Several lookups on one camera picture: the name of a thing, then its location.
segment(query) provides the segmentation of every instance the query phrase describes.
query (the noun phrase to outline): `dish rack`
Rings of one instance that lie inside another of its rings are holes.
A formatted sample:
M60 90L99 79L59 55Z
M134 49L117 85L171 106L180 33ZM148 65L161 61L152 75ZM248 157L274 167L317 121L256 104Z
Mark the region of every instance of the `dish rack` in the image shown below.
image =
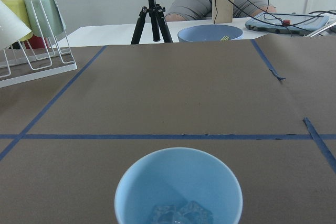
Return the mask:
M57 1L24 1L28 27L42 46L33 48L26 39L1 50L0 88L77 69ZM60 48L59 41L64 38L67 46Z

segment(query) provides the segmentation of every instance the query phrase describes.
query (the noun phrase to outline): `large blue bowl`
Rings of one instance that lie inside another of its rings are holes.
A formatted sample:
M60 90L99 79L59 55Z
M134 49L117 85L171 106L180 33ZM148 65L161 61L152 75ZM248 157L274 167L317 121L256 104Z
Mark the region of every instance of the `large blue bowl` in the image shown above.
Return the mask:
M209 153L184 147L153 152L121 178L114 199L119 224L149 224L155 206L196 201L213 224L237 224L243 196L233 172Z
M200 25L185 28L178 32L179 42L218 41L224 36L230 36L230 40L241 39L243 30L227 25Z

